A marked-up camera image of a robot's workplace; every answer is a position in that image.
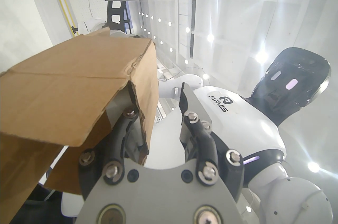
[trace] box flap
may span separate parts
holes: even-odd
[[[0,223],[6,224],[26,201],[62,146],[0,134]]]

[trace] cardboard box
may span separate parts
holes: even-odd
[[[64,145],[70,147],[45,185],[80,193],[79,154],[111,131],[120,114],[108,117],[106,107],[119,92],[130,94],[139,108],[149,147],[158,101],[156,69],[150,39],[111,38],[103,29],[1,74],[0,223],[10,222]]]

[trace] ceiling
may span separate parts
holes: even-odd
[[[283,122],[280,134],[287,148],[288,173],[322,188],[338,223],[338,0],[141,0],[135,8],[144,15],[133,22],[134,29],[156,36],[157,55],[165,66],[203,68],[211,85],[244,97],[285,48],[311,50],[330,62],[328,88]],[[259,63],[255,57],[262,51],[266,61]],[[185,73],[203,74],[191,68]],[[319,164],[318,173],[309,171],[310,161]]]

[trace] round metal disk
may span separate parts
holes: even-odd
[[[194,224],[221,224],[219,213],[211,206],[201,206],[194,215]]]
[[[100,211],[98,215],[98,224],[125,224],[126,215],[122,207],[116,204],[108,205]]]

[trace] humanoid robot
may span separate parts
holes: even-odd
[[[332,209],[322,190],[289,177],[281,165],[286,149],[278,132],[281,122],[325,90],[330,74],[321,56],[288,48],[247,99],[203,87],[196,75],[160,81],[160,98],[180,104],[154,127],[145,166],[131,161],[123,136],[115,135],[118,151],[109,154],[100,178],[88,185],[90,171],[79,168],[86,201],[76,223],[241,223],[234,204],[248,187],[260,199],[262,224],[330,224]],[[124,134],[134,120],[130,114],[137,110],[116,124]]]

